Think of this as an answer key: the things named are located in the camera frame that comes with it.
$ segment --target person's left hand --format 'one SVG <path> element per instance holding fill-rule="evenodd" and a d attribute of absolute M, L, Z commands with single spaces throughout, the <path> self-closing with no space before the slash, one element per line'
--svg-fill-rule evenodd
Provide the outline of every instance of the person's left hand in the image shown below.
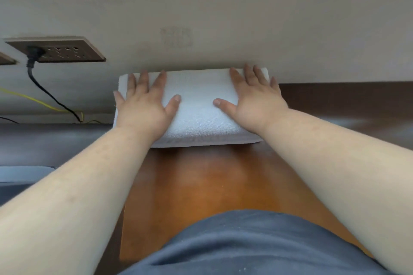
<path fill-rule="evenodd" d="M 161 101 L 166 84 L 166 72 L 162 71 L 149 89 L 149 76 L 143 71 L 136 83 L 135 75 L 129 74 L 126 100 L 114 91 L 118 118 L 116 127 L 130 128 L 155 142 L 166 132 L 178 111 L 180 95 L 175 95 L 166 107 Z"/>

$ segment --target folded white towel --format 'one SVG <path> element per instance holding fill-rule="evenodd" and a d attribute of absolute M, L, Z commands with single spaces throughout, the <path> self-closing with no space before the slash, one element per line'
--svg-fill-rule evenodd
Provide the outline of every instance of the folded white towel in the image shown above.
<path fill-rule="evenodd" d="M 267 69 L 261 70 L 266 79 L 269 79 Z M 150 85 L 158 74 L 149 73 Z M 124 98 L 127 84 L 127 74 L 119 77 L 119 92 Z M 176 94 L 182 96 L 178 113 L 165 135 L 152 147 L 243 144 L 262 140 L 244 130 L 212 104 L 215 98 L 238 104 L 228 69 L 168 72 L 162 104 L 166 106 Z"/>

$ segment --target clothing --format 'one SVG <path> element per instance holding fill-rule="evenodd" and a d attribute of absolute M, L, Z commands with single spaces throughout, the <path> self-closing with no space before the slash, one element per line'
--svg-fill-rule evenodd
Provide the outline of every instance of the clothing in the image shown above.
<path fill-rule="evenodd" d="M 121 275 L 392 274 L 358 247 L 300 217 L 256 210 L 189 226 Z"/>

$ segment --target finger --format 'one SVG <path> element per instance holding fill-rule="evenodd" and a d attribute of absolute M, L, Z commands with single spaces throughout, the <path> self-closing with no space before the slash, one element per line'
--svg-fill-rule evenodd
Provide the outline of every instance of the finger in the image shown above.
<path fill-rule="evenodd" d="M 252 70 L 254 71 L 254 74 L 257 77 L 257 79 L 258 79 L 258 81 L 261 85 L 266 85 L 266 86 L 269 85 L 268 80 L 264 76 L 264 73 L 261 71 L 261 69 L 258 66 L 254 65 Z"/>
<path fill-rule="evenodd" d="M 113 96 L 115 96 L 116 108 L 119 108 L 125 102 L 125 99 L 117 90 L 113 92 Z"/>
<path fill-rule="evenodd" d="M 227 116 L 234 119 L 235 112 L 237 111 L 237 106 L 233 103 L 230 103 L 224 99 L 215 99 L 213 102 L 214 106 L 219 108 L 222 112 L 224 112 Z"/>
<path fill-rule="evenodd" d="M 255 76 L 254 72 L 248 64 L 245 64 L 244 66 L 244 76 L 248 85 L 254 86 L 259 84 L 257 77 Z"/>
<path fill-rule="evenodd" d="M 148 71 L 143 71 L 136 84 L 136 93 L 140 96 L 147 93 L 149 90 L 149 74 Z"/>
<path fill-rule="evenodd" d="M 181 101 L 180 95 L 174 95 L 165 107 L 167 116 L 172 120 L 178 112 L 179 104 Z"/>
<path fill-rule="evenodd" d="M 136 90 L 136 78 L 134 74 L 128 75 L 128 89 L 126 91 L 126 98 L 130 98 L 135 94 Z"/>
<path fill-rule="evenodd" d="M 272 89 L 274 89 L 277 93 L 279 93 L 281 95 L 280 86 L 278 85 L 277 80 L 274 76 L 271 77 L 270 86 L 271 86 Z"/>
<path fill-rule="evenodd" d="M 149 93 L 152 95 L 153 98 L 155 99 L 162 99 L 163 96 L 163 89 L 165 88 L 166 84 L 166 72 L 162 71 L 154 83 L 152 84 L 151 89 L 149 90 Z"/>
<path fill-rule="evenodd" d="M 233 67 L 230 68 L 230 76 L 237 94 L 241 95 L 242 91 L 248 87 L 245 78 Z"/>

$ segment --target power outlet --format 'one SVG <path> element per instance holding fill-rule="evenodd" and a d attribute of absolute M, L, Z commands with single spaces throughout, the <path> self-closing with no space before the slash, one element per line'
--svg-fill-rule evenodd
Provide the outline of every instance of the power outlet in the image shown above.
<path fill-rule="evenodd" d="M 10 58 L 7 54 L 0 52 L 0 65 L 12 65 L 16 64 L 16 60 Z"/>
<path fill-rule="evenodd" d="M 46 52 L 40 63 L 103 62 L 106 58 L 84 37 L 7 38 L 5 42 L 27 55 L 28 46 Z"/>

